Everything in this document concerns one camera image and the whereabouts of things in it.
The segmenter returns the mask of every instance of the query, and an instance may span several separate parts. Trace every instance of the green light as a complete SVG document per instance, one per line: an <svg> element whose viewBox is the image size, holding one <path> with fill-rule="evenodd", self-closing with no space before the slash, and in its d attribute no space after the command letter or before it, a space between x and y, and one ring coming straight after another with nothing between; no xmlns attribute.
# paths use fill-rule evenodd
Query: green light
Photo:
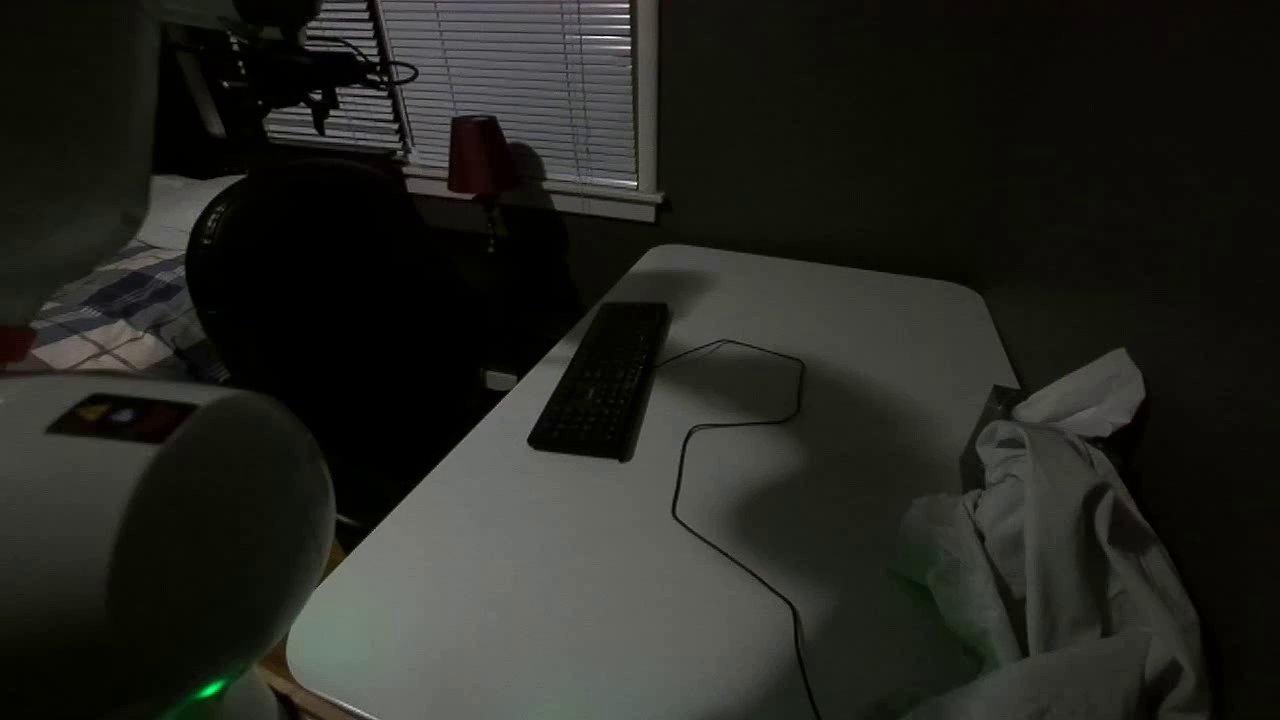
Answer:
<svg viewBox="0 0 1280 720"><path fill-rule="evenodd" d="M196 704L204 704L204 702L214 702L221 693L226 688L226 679L221 677L221 679L211 679L211 686L204 686L204 688L196 688Z"/></svg>

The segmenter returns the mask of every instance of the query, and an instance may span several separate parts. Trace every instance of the red object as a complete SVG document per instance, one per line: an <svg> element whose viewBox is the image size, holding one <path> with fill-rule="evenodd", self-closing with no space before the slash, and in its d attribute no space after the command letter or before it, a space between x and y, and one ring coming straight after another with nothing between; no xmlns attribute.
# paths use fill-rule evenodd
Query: red object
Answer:
<svg viewBox="0 0 1280 720"><path fill-rule="evenodd" d="M0 366L25 360L33 353L34 331L0 326Z"/></svg>
<svg viewBox="0 0 1280 720"><path fill-rule="evenodd" d="M510 149L495 116L452 116L449 189L483 206L517 189Z"/></svg>

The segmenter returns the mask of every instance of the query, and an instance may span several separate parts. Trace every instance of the window frame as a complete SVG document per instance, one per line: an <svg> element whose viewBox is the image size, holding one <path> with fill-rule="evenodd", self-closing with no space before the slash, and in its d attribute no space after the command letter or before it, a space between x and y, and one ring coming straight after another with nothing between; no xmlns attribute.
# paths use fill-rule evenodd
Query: window frame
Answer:
<svg viewBox="0 0 1280 720"><path fill-rule="evenodd" d="M660 191L660 165L654 165L654 124L660 124L660 0L630 0L634 12L634 189L592 189L592 183L564 183L549 180L534 191L510 191L508 206L542 206L551 199L555 214L572 218L605 218L605 220L634 220L654 224L654 207L662 206ZM435 168L404 165L412 197L435 199L466 199L449 191L449 177Z"/></svg>

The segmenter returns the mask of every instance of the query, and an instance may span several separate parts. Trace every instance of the white cloth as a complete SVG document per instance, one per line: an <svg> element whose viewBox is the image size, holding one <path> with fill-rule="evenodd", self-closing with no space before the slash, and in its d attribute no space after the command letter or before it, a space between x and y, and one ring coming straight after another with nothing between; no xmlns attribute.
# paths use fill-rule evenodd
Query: white cloth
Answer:
<svg viewBox="0 0 1280 720"><path fill-rule="evenodd" d="M1149 385L1127 350L1050 380L1011 407L1025 423L1050 423L1073 437L1113 437L1142 403Z"/></svg>
<svg viewBox="0 0 1280 720"><path fill-rule="evenodd" d="M1107 458L1011 422L975 452L983 487L903 516L903 571L986 673L913 718L1208 718L1194 609Z"/></svg>

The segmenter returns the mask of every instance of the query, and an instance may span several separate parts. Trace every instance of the black cable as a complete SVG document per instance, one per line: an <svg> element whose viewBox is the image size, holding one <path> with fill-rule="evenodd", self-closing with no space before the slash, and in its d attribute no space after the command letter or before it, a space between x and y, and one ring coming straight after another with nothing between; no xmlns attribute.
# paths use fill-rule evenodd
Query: black cable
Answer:
<svg viewBox="0 0 1280 720"><path fill-rule="evenodd" d="M350 41L344 41L344 36L308 36L308 41L338 45L338 50L348 50L361 66L374 66L361 45L350 45ZM379 74L382 84L412 84L412 79L423 75L423 74L420 74L417 66L408 66L408 60L386 60L382 67L386 67L386 74Z"/></svg>
<svg viewBox="0 0 1280 720"><path fill-rule="evenodd" d="M789 616L790 616L790 653L797 653L797 673L800 673L800 686L805 686L805 702L809 702L809 711L810 720L820 720L820 704L815 704L815 688L809 679L809 662L805 662L805 616L797 609L797 599L789 594L781 594L764 571L756 571L749 559L731 558L724 546L715 546L710 535L703 535L700 529L692 529L682 516L680 516L680 498L682 498L682 470L687 470L687 448L700 431L731 431L731 430L781 430L781 423L790 423L805 407L805 360L800 357L784 357L784 353L771 353L771 350L761 350L761 346L745 346L745 340L710 340L710 346L700 346L700 350L687 350L687 353L675 353L667 360L660 360L654 367L670 367L687 357L700 357L700 353L710 353L710 350L749 350L749 353L761 353L761 357L771 357L771 360L784 360L797 367L797 398L790 398L790 407L781 411L781 418L756 418L756 422L731 422L731 423L692 423L680 441L680 460L675 460L675 487L670 487L670 522L692 535L700 542L703 549L710 549L715 558L724 558L729 566L736 566L741 571L749 571L767 596L776 596Z"/></svg>

